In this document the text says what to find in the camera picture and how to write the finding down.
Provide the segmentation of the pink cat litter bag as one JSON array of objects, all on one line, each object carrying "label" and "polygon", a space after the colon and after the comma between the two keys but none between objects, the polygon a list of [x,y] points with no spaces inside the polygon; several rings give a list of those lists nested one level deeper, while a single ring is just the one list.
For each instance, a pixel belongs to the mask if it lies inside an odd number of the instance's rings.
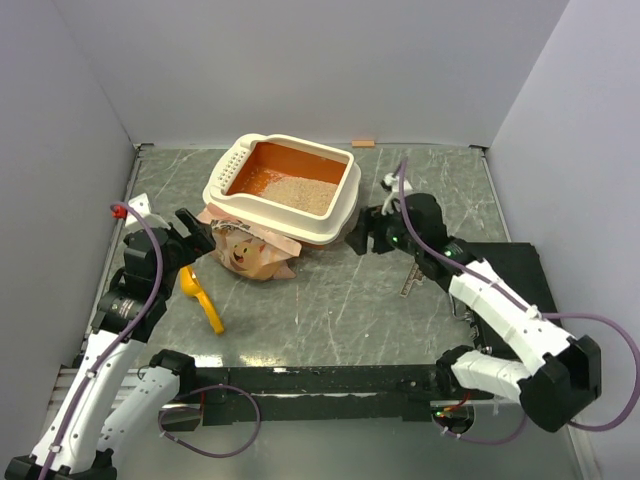
[{"label": "pink cat litter bag", "polygon": [[302,245],[263,226],[237,218],[208,205],[197,219],[211,227],[215,248],[211,255],[225,268],[257,281],[292,279],[290,259],[298,258]]}]

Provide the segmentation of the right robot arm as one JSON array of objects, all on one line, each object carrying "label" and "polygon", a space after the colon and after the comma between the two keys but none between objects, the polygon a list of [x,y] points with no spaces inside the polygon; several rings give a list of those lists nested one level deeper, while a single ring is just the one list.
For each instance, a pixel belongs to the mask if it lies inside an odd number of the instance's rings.
[{"label": "right robot arm", "polygon": [[468,307],[515,354],[507,360],[470,347],[447,351],[436,375],[444,396],[480,390],[509,399],[547,432],[567,425],[600,396],[599,345],[545,318],[470,243],[449,235],[432,195],[361,209],[345,241],[358,255],[399,250],[412,256],[425,277]]}]

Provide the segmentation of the yellow litter scoop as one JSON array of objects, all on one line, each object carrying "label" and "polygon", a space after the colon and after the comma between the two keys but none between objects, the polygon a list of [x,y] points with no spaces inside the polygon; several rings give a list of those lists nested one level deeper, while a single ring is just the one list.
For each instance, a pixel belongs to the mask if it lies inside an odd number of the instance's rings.
[{"label": "yellow litter scoop", "polygon": [[185,266],[180,269],[179,283],[184,295],[198,301],[215,334],[222,335],[225,332],[224,324],[219,317],[213,301],[201,286],[191,266]]}]

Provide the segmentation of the white orange litter box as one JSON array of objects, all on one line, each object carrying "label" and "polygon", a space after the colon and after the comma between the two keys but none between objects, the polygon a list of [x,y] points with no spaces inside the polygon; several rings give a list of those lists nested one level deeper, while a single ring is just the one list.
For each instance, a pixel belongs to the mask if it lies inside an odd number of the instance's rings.
[{"label": "white orange litter box", "polygon": [[358,201],[352,153],[282,134],[241,136],[214,166],[203,201],[309,245],[334,242]]}]

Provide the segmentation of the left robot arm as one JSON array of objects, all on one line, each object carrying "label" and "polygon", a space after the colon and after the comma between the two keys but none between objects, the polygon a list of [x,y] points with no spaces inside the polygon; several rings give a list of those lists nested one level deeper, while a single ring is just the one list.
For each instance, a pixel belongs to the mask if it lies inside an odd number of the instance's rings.
[{"label": "left robot arm", "polygon": [[32,452],[11,459],[7,479],[114,479],[140,434],[168,402],[196,393],[193,357],[162,350],[121,402],[127,374],[167,311],[181,268],[213,251],[210,226],[186,209],[154,226],[140,208],[118,203],[113,213],[141,221],[126,235],[123,268],[100,299],[86,350],[55,419]]}]

